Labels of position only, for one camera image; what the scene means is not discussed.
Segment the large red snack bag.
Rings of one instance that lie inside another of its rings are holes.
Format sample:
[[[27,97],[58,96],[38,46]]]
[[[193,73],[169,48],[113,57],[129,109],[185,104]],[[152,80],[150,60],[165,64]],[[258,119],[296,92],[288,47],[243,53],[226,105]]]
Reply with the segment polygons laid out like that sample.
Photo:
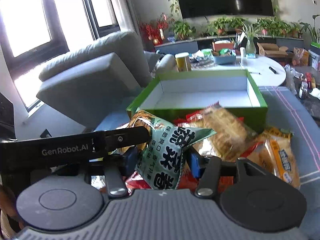
[[[225,191],[225,189],[233,185],[233,179],[233,176],[221,177],[218,184],[218,193]],[[134,172],[133,175],[125,181],[125,184],[129,189],[129,193],[134,189],[150,189],[147,182],[137,172]],[[190,189],[194,192],[198,184],[199,180],[193,177],[189,166],[186,165],[178,189]]]

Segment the orange cracker packet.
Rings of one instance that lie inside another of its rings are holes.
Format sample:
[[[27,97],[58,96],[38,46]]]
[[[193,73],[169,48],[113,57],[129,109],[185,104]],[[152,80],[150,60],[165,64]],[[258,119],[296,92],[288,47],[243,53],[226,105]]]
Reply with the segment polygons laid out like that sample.
[[[219,103],[189,114],[186,120],[191,127],[214,130],[214,135],[194,145],[195,150],[205,157],[216,156],[224,161],[235,161],[258,136]]]

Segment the green white snack bag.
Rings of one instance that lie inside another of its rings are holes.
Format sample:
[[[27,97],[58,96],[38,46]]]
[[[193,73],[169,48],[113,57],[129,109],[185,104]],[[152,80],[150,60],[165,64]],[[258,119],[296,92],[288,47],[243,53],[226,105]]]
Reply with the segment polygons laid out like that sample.
[[[140,145],[136,171],[156,190],[176,189],[184,168],[183,152],[215,135],[211,128],[178,127],[145,110],[138,110],[129,128],[145,127],[151,139]]]

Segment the yellow label pastry packet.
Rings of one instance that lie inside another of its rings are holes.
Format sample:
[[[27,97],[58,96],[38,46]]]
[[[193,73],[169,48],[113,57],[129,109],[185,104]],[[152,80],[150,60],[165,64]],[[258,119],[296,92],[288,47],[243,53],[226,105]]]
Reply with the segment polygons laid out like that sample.
[[[291,137],[291,132],[267,127],[242,156],[298,189],[300,179]]]

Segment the green cardboard box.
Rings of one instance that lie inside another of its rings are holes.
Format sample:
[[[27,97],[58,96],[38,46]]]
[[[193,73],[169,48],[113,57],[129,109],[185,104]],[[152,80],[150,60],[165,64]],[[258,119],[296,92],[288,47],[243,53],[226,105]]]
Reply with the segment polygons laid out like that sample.
[[[250,73],[241,69],[159,74],[126,111],[132,117],[143,109],[173,122],[217,102],[254,131],[264,130],[267,103]]]

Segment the grey sofa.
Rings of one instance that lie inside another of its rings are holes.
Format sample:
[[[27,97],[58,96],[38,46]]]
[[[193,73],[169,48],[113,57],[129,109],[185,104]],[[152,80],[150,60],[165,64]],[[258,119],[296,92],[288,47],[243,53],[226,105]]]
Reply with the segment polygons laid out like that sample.
[[[36,96],[86,128],[118,126],[157,74],[176,72],[173,55],[145,51],[135,31],[118,31],[44,64]]]

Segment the gold cylindrical tin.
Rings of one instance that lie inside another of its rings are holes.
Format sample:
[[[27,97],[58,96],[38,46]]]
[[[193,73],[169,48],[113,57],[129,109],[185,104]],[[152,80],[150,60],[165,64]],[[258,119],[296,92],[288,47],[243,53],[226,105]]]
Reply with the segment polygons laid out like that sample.
[[[191,71],[191,63],[190,63],[188,52],[175,54],[175,60],[176,60],[179,72]]]

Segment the blue snack tray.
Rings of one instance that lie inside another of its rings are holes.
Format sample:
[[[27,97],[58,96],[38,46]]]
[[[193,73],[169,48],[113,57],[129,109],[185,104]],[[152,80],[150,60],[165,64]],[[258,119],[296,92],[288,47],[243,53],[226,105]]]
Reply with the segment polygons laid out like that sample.
[[[223,64],[232,64],[236,62],[236,54],[233,50],[223,49],[221,52],[224,51],[224,54],[220,54],[218,56],[213,56],[213,61],[217,65]]]

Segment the white oval coffee table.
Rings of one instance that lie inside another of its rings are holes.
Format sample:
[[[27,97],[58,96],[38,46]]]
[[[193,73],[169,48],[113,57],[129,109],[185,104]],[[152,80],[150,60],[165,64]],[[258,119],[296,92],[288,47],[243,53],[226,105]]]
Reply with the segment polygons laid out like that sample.
[[[272,67],[276,70],[274,74],[269,70]],[[232,64],[217,65],[208,63],[199,65],[198,63],[191,65],[191,70],[237,70],[246,69],[249,72],[259,72],[261,75],[251,74],[253,80],[258,87],[278,87],[286,80],[286,72],[283,66],[273,59],[265,56],[257,55],[254,59],[236,57],[236,62]]]

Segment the dark marble round table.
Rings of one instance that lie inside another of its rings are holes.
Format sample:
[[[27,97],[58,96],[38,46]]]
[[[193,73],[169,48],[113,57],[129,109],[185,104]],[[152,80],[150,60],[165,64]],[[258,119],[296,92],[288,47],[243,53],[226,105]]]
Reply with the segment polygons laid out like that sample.
[[[304,75],[306,73],[310,73],[312,77],[315,78],[316,81],[316,87],[319,88],[319,71],[315,70],[311,66],[302,66],[302,67],[293,67],[295,71],[303,73]],[[308,113],[311,115],[317,126],[319,126],[319,118],[320,118],[320,102],[319,99],[307,95],[305,99],[300,99],[299,96],[296,96],[298,100],[301,102],[301,104],[306,108]]]

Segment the grey tv cabinet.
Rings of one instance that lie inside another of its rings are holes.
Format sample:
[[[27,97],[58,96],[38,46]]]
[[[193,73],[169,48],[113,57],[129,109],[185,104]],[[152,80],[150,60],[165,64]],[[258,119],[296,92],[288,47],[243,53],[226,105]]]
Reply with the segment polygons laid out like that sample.
[[[304,48],[304,40],[300,38],[292,37],[273,37],[266,35],[258,35],[253,38],[256,50],[259,51],[257,43],[272,43],[278,47],[287,47],[289,51],[293,51],[296,48]],[[182,52],[188,52],[193,54],[203,49],[212,49],[220,51],[223,48],[239,49],[245,47],[247,39],[244,37],[240,43],[238,43],[237,36],[208,36],[202,38],[194,38],[190,40],[168,42],[154,46],[155,51],[161,54],[178,54]]]

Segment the open cardboard box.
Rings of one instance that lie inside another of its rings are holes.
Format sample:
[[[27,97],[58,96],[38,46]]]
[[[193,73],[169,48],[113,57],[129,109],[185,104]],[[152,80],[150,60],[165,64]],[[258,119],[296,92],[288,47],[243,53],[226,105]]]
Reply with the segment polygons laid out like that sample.
[[[288,48],[286,46],[279,47],[274,43],[257,43],[259,55],[265,57],[287,57]]]

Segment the red flower arrangement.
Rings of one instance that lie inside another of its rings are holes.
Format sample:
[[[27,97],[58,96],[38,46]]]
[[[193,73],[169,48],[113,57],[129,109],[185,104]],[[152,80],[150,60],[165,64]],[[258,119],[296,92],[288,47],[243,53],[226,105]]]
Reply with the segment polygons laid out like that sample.
[[[162,13],[159,18],[151,20],[149,23],[143,22],[139,25],[140,31],[146,41],[151,41],[154,46],[163,43],[164,31],[172,23],[172,17]]]

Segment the glass vase with green plant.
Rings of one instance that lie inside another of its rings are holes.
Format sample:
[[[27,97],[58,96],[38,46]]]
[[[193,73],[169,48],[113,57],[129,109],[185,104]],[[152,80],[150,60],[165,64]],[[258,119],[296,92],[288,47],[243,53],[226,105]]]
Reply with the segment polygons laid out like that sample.
[[[242,33],[240,36],[240,43],[246,38],[246,54],[256,54],[257,50],[254,45],[254,38],[261,32],[261,28],[256,24],[244,24],[242,26]]]

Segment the tall plant in white pot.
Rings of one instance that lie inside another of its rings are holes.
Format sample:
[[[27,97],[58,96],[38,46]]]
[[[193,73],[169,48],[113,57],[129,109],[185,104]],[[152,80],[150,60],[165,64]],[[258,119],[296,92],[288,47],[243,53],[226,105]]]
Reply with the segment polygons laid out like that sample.
[[[312,19],[313,19],[313,25],[306,23],[306,22],[299,22],[300,25],[302,26],[302,30],[305,33],[309,33],[310,37],[311,37],[311,43],[312,44],[317,44],[317,46],[319,47],[319,28],[316,28],[316,20],[319,17],[319,14],[317,15],[312,15]]]

